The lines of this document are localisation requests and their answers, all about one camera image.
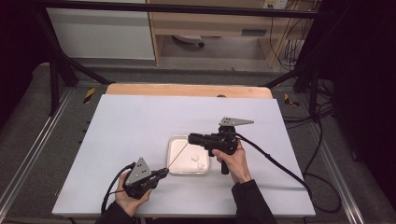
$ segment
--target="floor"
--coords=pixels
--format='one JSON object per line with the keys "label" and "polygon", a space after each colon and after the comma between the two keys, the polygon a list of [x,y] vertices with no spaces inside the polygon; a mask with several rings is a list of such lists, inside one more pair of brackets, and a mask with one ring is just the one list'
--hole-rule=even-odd
{"label": "floor", "polygon": [[[257,40],[251,38],[208,37],[204,39],[205,47],[183,44],[168,36],[165,39],[163,60],[160,65],[136,62],[110,62],[103,66],[90,61],[87,64],[95,72],[120,82],[155,82],[155,83],[190,83],[257,86],[265,84],[286,72],[281,66],[269,69],[258,48]],[[78,152],[80,141],[89,128],[89,121],[106,86],[98,85],[91,79],[79,74],[80,85],[77,88],[65,88],[69,92],[69,101],[57,121],[50,136],[45,140],[41,153],[29,169],[29,175],[21,185],[19,194],[12,199],[13,204],[7,210],[3,223],[69,223],[63,217],[51,214],[56,196],[62,188],[73,160]],[[48,121],[50,111],[49,71],[45,65],[35,70],[34,81],[15,109],[12,117],[0,131],[0,192],[7,191],[7,186],[17,173],[41,129]],[[290,79],[280,87],[272,89],[278,100],[281,113],[285,117],[305,117],[303,107],[305,94],[295,94],[291,88],[295,79]],[[90,87],[95,87],[89,104],[83,99]],[[285,104],[287,93],[295,104]],[[328,96],[319,98],[319,103],[327,101]],[[297,161],[303,170],[312,157],[318,144],[315,137],[315,125],[307,123],[295,127],[288,124],[290,141]],[[343,136],[336,115],[322,120],[323,146],[330,149],[342,176],[351,191],[354,203],[359,208],[363,223],[396,223],[396,213],[378,188],[363,163],[352,160],[351,149]],[[324,162],[324,154],[319,153],[314,159],[310,172],[320,175],[332,182],[329,168]],[[336,194],[326,184],[308,177],[313,203],[319,207],[334,209],[337,206]],[[351,221],[344,207],[335,213],[317,210],[315,217],[306,219],[307,223],[359,223]],[[169,220],[158,219],[154,223],[166,223]],[[280,223],[304,223],[300,218],[279,220]],[[78,223],[93,223],[91,220],[79,219]]]}

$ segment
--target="black sleeve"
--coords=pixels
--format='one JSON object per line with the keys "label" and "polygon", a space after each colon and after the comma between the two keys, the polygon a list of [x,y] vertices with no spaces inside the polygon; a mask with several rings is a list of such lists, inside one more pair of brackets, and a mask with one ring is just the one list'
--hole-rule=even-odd
{"label": "black sleeve", "polygon": [[95,224],[133,224],[135,218],[130,217],[116,203],[112,203],[104,214],[96,220]]}
{"label": "black sleeve", "polygon": [[232,192],[236,203],[236,223],[276,223],[255,180],[236,183]]}

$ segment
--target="cabinet door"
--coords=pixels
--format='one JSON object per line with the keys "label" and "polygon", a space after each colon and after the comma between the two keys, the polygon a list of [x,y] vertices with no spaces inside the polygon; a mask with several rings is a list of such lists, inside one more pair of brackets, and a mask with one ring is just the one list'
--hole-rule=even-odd
{"label": "cabinet door", "polygon": [[[146,3],[145,0],[95,2]],[[62,8],[48,11],[58,40],[71,57],[154,60],[147,12]]]}

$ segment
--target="plastic container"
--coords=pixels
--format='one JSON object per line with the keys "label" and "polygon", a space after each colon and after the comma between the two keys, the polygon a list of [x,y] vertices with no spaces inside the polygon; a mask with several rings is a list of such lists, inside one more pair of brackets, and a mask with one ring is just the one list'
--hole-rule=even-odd
{"label": "plastic container", "polygon": [[189,144],[187,136],[174,136],[169,140],[167,167],[172,175],[204,175],[209,155],[203,147]]}

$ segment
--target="white tabletop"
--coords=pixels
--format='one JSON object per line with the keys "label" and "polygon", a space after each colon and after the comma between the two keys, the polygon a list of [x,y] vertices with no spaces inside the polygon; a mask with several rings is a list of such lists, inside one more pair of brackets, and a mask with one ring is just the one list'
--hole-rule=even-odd
{"label": "white tabletop", "polygon": [[[52,210],[65,217],[100,215],[111,181],[143,157],[151,170],[166,166],[169,139],[216,133],[223,117],[252,119],[236,131],[302,177],[276,100],[247,98],[103,95]],[[303,186],[243,143],[247,163],[277,217],[314,216]],[[206,175],[169,174],[138,209],[139,217],[227,217],[235,214],[233,181],[210,158]],[[114,201],[111,195],[108,203]]]}

